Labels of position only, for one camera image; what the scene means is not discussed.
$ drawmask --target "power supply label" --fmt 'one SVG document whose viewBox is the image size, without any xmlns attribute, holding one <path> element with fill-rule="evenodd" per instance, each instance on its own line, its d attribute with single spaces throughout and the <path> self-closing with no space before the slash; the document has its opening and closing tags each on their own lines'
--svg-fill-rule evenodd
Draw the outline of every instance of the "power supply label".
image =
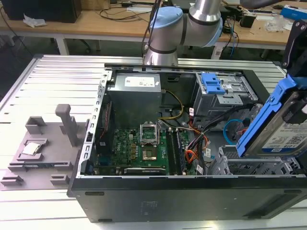
<svg viewBox="0 0 307 230">
<path fill-rule="evenodd" d="M 307 140 L 307 120 L 301 124 L 283 123 L 262 147 L 264 152 L 286 152 Z"/>
<path fill-rule="evenodd" d="M 152 77 L 126 77 L 126 87 L 155 87 L 154 78 Z"/>
</svg>

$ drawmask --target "metal slotted surface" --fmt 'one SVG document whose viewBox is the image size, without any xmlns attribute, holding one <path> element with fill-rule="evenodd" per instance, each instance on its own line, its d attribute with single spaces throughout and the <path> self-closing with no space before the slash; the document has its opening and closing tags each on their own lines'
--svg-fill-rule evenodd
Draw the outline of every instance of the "metal slotted surface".
<svg viewBox="0 0 307 230">
<path fill-rule="evenodd" d="M 20 81 L 0 103 L 0 177 L 25 134 L 30 115 L 59 121 L 58 103 L 69 103 L 71 115 L 85 121 L 92 112 L 104 63 L 141 64 L 139 57 L 44 56 L 33 61 Z M 181 66 L 250 69 L 272 92 L 284 73 L 271 62 L 180 59 Z M 61 229 L 306 229 L 307 202 L 301 202 L 271 220 L 118 223 L 94 225 L 75 199 L 64 190 L 0 192 L 0 229 L 8 227 Z"/>
</svg>

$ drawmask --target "floor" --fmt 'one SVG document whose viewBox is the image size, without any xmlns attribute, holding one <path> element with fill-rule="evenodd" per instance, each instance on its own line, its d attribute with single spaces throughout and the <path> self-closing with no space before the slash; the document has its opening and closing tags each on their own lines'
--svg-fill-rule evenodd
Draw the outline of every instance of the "floor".
<svg viewBox="0 0 307 230">
<path fill-rule="evenodd" d="M 23 38 L 25 45 L 33 54 L 58 54 L 57 44 L 52 43 L 48 38 Z M 20 76 L 24 68 L 31 60 L 31 55 L 15 37 L 15 46 L 9 47 L 3 45 L 0 48 L 0 100 L 4 97 L 16 79 Z M 118 42 L 118 41 L 101 41 L 101 51 L 95 50 L 94 41 L 87 41 L 92 48 L 91 54 L 86 54 L 86 46 L 79 40 L 68 40 L 68 48 L 71 55 L 101 55 L 101 56 L 124 56 L 140 57 L 141 44 L 139 42 Z M 194 47 L 189 50 L 187 55 L 183 55 L 183 47 L 178 49 L 179 58 L 201 58 L 210 59 L 213 47 L 200 48 Z M 222 53 L 221 59 L 235 60 L 254 60 L 263 61 L 260 57 L 263 50 L 236 48 L 233 56 L 230 56 L 231 48 L 228 47 Z M 269 53 L 267 60 L 281 61 L 282 55 L 279 52 L 272 51 Z"/>
</svg>

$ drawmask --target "motherboard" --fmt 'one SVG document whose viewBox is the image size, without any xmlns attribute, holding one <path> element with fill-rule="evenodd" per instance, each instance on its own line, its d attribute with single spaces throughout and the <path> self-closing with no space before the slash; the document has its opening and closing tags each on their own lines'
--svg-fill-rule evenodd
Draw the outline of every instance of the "motherboard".
<svg viewBox="0 0 307 230">
<path fill-rule="evenodd" d="M 156 143 L 146 143 L 155 137 Z M 98 154 L 95 173 L 142 175 L 142 170 L 150 169 L 152 174 L 158 175 L 194 175 L 193 166 L 189 166 L 184 157 L 188 145 L 185 130 L 116 129 L 112 154 Z"/>
</svg>

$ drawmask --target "plastic bag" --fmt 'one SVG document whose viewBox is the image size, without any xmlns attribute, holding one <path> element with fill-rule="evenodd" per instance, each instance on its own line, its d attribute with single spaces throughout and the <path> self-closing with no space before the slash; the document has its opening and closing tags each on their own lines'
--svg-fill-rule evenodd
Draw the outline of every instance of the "plastic bag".
<svg viewBox="0 0 307 230">
<path fill-rule="evenodd" d="M 284 27 L 289 23 L 289 20 L 284 19 L 282 15 L 274 16 L 270 21 L 264 25 L 265 29 L 269 32 L 284 31 Z"/>
<path fill-rule="evenodd" d="M 31 26 L 32 28 L 34 28 L 35 26 L 44 26 L 46 25 L 46 22 L 44 19 L 34 19 L 34 18 L 30 18 L 28 16 L 26 16 L 24 14 L 24 23 L 26 23 L 28 26 Z"/>
</svg>

